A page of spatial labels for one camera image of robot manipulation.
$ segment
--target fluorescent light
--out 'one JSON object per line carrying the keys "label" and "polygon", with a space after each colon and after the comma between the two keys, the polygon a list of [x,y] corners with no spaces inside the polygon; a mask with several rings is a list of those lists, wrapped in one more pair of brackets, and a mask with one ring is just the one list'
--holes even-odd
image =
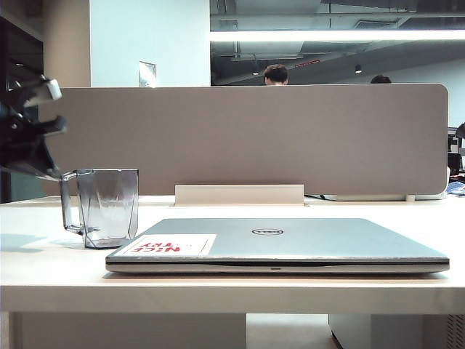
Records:
{"label": "fluorescent light", "polygon": [[211,31],[210,41],[415,41],[465,40],[465,30],[456,31]]}

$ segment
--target red and white sticker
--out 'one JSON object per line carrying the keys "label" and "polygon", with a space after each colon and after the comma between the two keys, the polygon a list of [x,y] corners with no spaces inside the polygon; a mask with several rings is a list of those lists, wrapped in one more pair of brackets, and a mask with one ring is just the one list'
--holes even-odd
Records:
{"label": "red and white sticker", "polygon": [[216,237],[216,234],[142,235],[115,256],[204,256]]}

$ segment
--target pitcher handle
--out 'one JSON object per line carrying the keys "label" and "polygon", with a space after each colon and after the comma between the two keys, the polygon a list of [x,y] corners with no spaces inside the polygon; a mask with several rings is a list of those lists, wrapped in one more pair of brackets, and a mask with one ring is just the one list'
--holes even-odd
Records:
{"label": "pitcher handle", "polygon": [[60,178],[61,209],[63,214],[63,226],[66,230],[82,235],[82,224],[75,225],[71,219],[71,199],[69,180],[77,177],[76,171],[65,173]]}

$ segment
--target black hair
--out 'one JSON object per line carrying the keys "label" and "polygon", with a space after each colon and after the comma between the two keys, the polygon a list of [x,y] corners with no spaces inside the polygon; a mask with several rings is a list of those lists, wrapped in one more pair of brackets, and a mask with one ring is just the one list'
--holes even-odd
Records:
{"label": "black hair", "polygon": [[264,70],[264,77],[271,81],[284,82],[288,79],[288,70],[282,64],[268,65]]}
{"label": "black hair", "polygon": [[371,79],[372,84],[391,84],[392,81],[388,76],[384,76],[383,74],[379,74]]}

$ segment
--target glass pitcher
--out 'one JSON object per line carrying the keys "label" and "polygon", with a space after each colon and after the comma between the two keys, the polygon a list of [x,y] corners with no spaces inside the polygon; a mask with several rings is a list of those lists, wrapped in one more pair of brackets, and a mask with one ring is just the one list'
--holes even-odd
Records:
{"label": "glass pitcher", "polygon": [[[79,224],[71,222],[69,180],[76,178]],[[90,249],[110,249],[134,238],[138,209],[137,169],[76,169],[60,180],[63,225]]]}

